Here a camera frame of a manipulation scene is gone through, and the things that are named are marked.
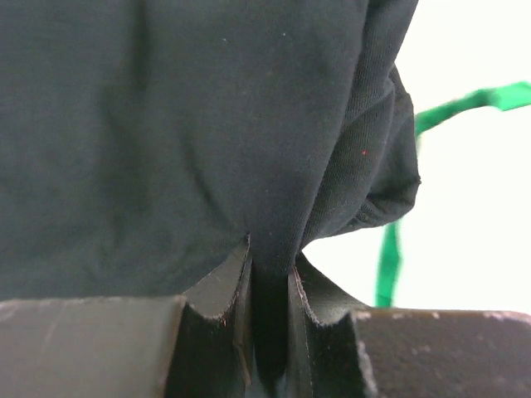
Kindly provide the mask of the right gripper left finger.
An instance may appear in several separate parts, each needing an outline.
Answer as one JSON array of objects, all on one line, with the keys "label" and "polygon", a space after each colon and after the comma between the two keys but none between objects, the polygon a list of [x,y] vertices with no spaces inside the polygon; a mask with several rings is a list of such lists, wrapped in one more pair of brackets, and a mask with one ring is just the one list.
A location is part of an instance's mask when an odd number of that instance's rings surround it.
[{"label": "right gripper left finger", "polygon": [[241,242],[181,295],[1,304],[1,394],[242,397],[251,384],[251,255]]}]

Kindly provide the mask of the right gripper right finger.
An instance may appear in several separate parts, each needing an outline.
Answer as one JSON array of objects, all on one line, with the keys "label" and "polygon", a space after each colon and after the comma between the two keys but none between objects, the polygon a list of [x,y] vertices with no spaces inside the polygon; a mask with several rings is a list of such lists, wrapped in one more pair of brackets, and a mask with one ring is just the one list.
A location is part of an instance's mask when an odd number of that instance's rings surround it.
[{"label": "right gripper right finger", "polygon": [[372,308],[304,256],[288,295],[291,397],[530,395],[527,314]]}]

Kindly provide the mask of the black t shirt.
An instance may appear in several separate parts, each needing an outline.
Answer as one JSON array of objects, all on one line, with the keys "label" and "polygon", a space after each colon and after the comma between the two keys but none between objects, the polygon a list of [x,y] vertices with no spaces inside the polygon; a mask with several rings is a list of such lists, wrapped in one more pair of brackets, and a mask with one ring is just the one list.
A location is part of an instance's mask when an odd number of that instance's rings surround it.
[{"label": "black t shirt", "polygon": [[297,254],[414,205],[416,7],[2,2],[2,298],[175,294],[248,238],[280,376]]}]

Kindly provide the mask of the folded green t shirt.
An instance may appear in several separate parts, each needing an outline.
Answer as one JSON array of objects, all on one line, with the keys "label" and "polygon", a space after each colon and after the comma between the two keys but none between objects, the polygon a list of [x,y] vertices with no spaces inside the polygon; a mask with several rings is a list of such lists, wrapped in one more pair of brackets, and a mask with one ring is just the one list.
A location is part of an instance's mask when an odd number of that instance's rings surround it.
[{"label": "folded green t shirt", "polygon": [[[529,105],[528,81],[475,90],[459,99],[418,113],[415,118],[415,140],[419,143],[423,133],[471,109],[492,107],[505,112]],[[399,220],[394,221],[385,225],[382,233],[375,283],[375,306],[378,308],[391,308],[394,304],[395,290],[402,268],[400,226]]]}]

